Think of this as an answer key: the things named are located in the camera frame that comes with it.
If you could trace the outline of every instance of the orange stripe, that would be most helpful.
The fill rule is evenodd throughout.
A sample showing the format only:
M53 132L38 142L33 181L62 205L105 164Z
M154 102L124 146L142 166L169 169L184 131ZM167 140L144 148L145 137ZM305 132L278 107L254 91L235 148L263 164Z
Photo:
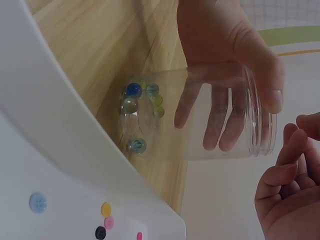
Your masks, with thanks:
M279 53L278 56L283 57L283 56L292 56L292 55L299 55L299 54L312 54L312 53L320 53L320 49L284 52L284 53Z

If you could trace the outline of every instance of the plastic jar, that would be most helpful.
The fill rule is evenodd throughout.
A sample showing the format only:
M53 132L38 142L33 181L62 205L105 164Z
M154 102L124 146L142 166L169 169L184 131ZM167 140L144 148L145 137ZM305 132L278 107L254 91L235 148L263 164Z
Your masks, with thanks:
M270 154L277 117L260 103L245 66L169 70L135 77L120 104L128 152L142 158L214 160Z

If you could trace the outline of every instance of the pink button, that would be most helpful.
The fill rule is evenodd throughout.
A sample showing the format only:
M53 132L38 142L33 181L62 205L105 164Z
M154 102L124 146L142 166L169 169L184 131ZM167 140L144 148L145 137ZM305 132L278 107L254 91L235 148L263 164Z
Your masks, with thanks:
M142 240L142 232L136 234L136 240Z
M113 216L108 216L107 218L104 219L104 227L107 230L110 230L114 227L115 220Z

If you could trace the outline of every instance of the wood grain surface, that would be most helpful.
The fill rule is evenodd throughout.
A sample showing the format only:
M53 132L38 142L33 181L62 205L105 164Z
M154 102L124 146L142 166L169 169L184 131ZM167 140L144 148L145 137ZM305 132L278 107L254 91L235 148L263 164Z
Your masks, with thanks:
M128 81L143 73L186 66L176 24L178 0L25 1L74 88L124 151L119 104ZM172 138L171 131L167 128L161 141ZM175 158L165 162L158 154L129 160L179 214L187 162L180 161L182 152Z

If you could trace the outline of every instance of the black button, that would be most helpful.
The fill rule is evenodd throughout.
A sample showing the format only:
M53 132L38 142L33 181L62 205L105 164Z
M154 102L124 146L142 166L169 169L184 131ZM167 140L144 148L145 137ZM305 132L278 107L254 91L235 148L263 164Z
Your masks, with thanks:
M104 240L107 235L107 230L103 226L98 226L95 230L95 237L98 240Z

